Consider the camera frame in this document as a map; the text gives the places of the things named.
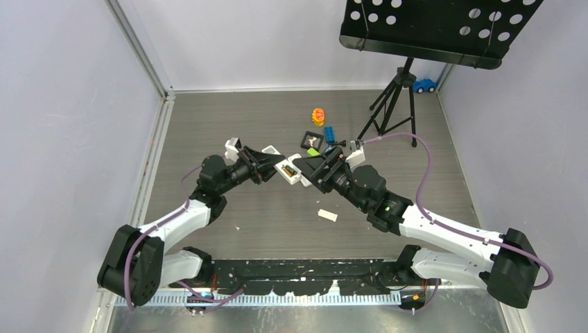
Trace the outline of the gold green battery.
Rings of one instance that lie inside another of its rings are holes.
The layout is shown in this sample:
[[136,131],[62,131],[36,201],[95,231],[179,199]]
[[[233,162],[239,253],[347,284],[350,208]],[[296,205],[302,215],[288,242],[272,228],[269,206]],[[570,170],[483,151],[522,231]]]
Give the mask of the gold green battery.
[[295,169],[290,168],[289,165],[284,165],[282,169],[288,175],[288,177],[294,177],[297,175],[297,171]]

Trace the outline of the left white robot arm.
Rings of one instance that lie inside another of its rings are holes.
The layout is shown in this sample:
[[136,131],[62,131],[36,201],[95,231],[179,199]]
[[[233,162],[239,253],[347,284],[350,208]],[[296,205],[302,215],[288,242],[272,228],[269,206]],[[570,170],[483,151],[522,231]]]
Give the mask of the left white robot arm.
[[256,185],[268,182],[285,160],[248,146],[231,149],[228,157],[232,164],[210,155],[196,167],[196,188],[179,208],[140,227],[121,226],[98,272],[98,286],[124,298],[131,309],[145,305],[160,287],[186,282],[207,286],[214,274],[210,254],[192,246],[175,254],[169,250],[214,222],[227,205],[229,190],[249,180]]

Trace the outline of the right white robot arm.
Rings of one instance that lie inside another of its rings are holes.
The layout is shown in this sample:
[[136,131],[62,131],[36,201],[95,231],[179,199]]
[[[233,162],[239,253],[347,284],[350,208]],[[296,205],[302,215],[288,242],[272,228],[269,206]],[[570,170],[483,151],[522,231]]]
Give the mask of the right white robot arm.
[[527,308],[538,288],[540,265],[522,231],[493,232],[434,214],[388,190],[386,179],[373,166],[351,168],[342,153],[298,158],[293,164],[322,193],[336,191],[377,230],[444,249],[437,253],[406,246],[395,267],[400,282],[450,280],[484,289],[505,305]]

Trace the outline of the white remote control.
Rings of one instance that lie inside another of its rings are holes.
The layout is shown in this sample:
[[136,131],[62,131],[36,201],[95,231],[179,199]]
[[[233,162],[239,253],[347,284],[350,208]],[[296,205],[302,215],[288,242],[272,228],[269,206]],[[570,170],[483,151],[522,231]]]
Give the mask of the white remote control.
[[[273,155],[281,155],[283,156],[274,146],[270,145],[261,150],[262,153],[268,153]],[[298,169],[286,158],[282,161],[276,163],[274,168],[277,170],[278,174],[285,179],[285,181],[290,185],[295,185],[299,181],[301,181],[302,176]]]
[[300,178],[300,183],[302,184],[303,187],[307,188],[312,186],[313,184],[307,180],[303,175],[302,172],[300,171],[300,169],[294,165],[294,161],[297,159],[300,159],[302,156],[299,153],[293,154],[290,157],[287,158],[288,163],[292,166],[292,168],[297,172],[297,175]]

